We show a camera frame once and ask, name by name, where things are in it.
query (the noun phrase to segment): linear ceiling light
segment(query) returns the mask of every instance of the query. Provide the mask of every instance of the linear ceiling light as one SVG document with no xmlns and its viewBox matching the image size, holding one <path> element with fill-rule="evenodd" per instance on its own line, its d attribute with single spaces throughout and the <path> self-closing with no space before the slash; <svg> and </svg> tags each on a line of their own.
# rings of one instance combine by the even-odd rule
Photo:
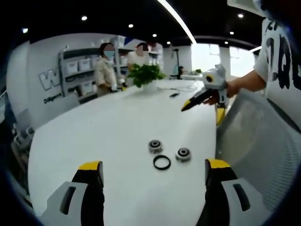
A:
<svg viewBox="0 0 301 226">
<path fill-rule="evenodd" d="M 260 49 L 261 49 L 261 46 L 256 47 L 256 48 L 253 48 L 253 49 L 250 50 L 249 52 L 253 53 L 253 52 L 258 51 L 258 50 L 260 50 Z"/>
<path fill-rule="evenodd" d="M 197 41 L 194 39 L 192 33 L 188 29 L 187 25 L 184 23 L 182 18 L 179 16 L 179 14 L 174 10 L 174 8 L 171 7 L 171 5 L 166 0 L 157 0 L 160 2 L 162 6 L 176 19 L 176 21 L 179 23 L 179 25 L 183 28 L 183 30 L 186 32 L 188 37 L 190 38 L 192 44 L 196 44 Z"/>
</svg>

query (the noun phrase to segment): black rubber ring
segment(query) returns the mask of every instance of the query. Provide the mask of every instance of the black rubber ring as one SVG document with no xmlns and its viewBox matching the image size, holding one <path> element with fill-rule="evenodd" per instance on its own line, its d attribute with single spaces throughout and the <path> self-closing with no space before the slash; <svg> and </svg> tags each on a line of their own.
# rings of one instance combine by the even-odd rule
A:
<svg viewBox="0 0 301 226">
<path fill-rule="evenodd" d="M 167 159 L 167 160 L 169 161 L 169 164 L 168 164 L 167 166 L 165 166 L 165 167 L 158 167 L 158 166 L 156 166 L 156 161 L 157 161 L 158 159 Z M 154 163 L 154 167 L 155 167 L 156 169 L 158 169 L 158 170 L 166 170 L 166 169 L 168 169 L 168 168 L 171 166 L 171 161 L 170 161 L 170 159 L 169 159 L 167 156 L 165 156 L 165 155 L 158 155 L 158 156 L 156 156 L 156 157 L 154 158 L 153 163 Z"/>
</svg>

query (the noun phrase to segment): ceiling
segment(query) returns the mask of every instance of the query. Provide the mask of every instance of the ceiling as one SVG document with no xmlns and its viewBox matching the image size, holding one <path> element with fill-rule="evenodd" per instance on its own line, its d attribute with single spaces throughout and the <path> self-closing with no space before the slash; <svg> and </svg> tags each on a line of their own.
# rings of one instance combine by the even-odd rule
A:
<svg viewBox="0 0 301 226">
<path fill-rule="evenodd" d="M 186 23 L 197 42 L 210 42 L 252 49 L 261 43 L 262 17 L 227 6 L 227 0 L 167 0 Z M 17 45 L 56 35 L 98 32 L 119 34 L 173 46 L 190 45 L 191 41 L 176 20 L 156 0 L 122 0 L 87 2 L 40 1 L 8 3 L 10 15 L 2 56 Z M 23 34 L 21 29 L 28 27 Z"/>
</svg>

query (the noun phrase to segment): black lettering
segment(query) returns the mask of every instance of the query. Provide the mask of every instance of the black lettering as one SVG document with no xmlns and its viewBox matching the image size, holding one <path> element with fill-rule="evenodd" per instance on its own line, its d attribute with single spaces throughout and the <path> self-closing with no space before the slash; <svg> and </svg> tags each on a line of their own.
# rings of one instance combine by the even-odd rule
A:
<svg viewBox="0 0 301 226">
<path fill-rule="evenodd" d="M 274 40 L 272 38 L 267 39 L 267 47 L 271 47 L 270 62 L 269 62 L 269 56 L 267 57 L 269 68 L 271 70 L 273 69 L 273 59 L 274 59 Z"/>
<path fill-rule="evenodd" d="M 272 30 L 273 30 L 272 24 L 273 24 L 273 22 L 270 21 L 269 24 L 268 24 L 268 26 L 267 26 L 267 28 L 265 29 L 265 32 L 264 32 L 264 33 L 267 33 L 268 30 L 269 30 L 269 31 L 272 31 Z"/>
<path fill-rule="evenodd" d="M 283 89 L 284 86 L 289 89 L 290 88 L 290 68 L 291 68 L 291 53 L 289 44 L 286 41 L 285 37 L 280 37 L 280 48 L 279 48 L 279 58 L 278 58 L 278 80 L 279 86 Z M 283 57 L 285 56 L 285 65 L 283 65 L 282 69 L 282 62 Z"/>
<path fill-rule="evenodd" d="M 292 50 L 292 66 L 293 66 L 293 86 L 301 90 L 301 77 L 299 76 L 298 56 Z"/>
<path fill-rule="evenodd" d="M 278 28 L 278 23 L 275 22 L 275 24 L 274 24 L 274 31 L 277 30 L 277 28 Z"/>
</svg>

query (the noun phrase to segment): white wall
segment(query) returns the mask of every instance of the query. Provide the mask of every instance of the white wall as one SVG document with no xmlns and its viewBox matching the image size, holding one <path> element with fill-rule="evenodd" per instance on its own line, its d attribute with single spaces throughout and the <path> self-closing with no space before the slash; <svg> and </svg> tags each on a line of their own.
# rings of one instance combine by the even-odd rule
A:
<svg viewBox="0 0 301 226">
<path fill-rule="evenodd" d="M 36 122 L 41 121 L 46 112 L 44 99 L 55 96 L 62 92 L 61 86 L 52 86 L 49 90 L 44 90 L 38 75 L 48 70 L 57 71 L 58 53 L 69 46 L 71 49 L 92 48 L 91 43 L 99 45 L 100 39 L 110 39 L 113 35 L 97 33 L 79 33 L 60 35 L 49 39 L 44 39 L 30 45 L 28 58 L 28 90 L 29 90 L 29 110 L 32 123 L 36 127 Z"/>
<path fill-rule="evenodd" d="M 179 64 L 183 66 L 186 71 L 192 70 L 191 62 L 191 46 L 179 46 L 163 49 L 163 64 L 164 64 L 164 74 L 173 75 L 174 66 L 177 65 L 176 52 L 174 52 L 174 57 L 172 58 L 172 50 L 179 49 Z"/>
<path fill-rule="evenodd" d="M 220 58 L 221 58 L 221 64 L 226 69 L 226 79 L 231 80 L 231 74 L 230 74 L 230 53 L 229 48 L 220 47 Z"/>
<path fill-rule="evenodd" d="M 39 74 L 53 70 L 58 78 L 58 54 L 66 46 L 69 50 L 99 47 L 102 39 L 109 40 L 115 35 L 100 33 L 67 34 L 40 40 L 33 44 L 29 42 L 17 47 L 11 54 L 8 62 L 7 87 L 8 95 L 14 114 L 29 108 L 34 128 L 37 122 L 47 114 L 44 99 L 62 92 L 60 84 L 53 85 L 49 81 L 50 89 L 45 90 L 40 82 Z M 132 40 L 124 47 L 133 49 L 142 42 Z"/>
<path fill-rule="evenodd" d="M 15 115 L 28 107 L 27 63 L 30 44 L 26 42 L 12 51 L 6 75 L 9 100 Z"/>
</svg>

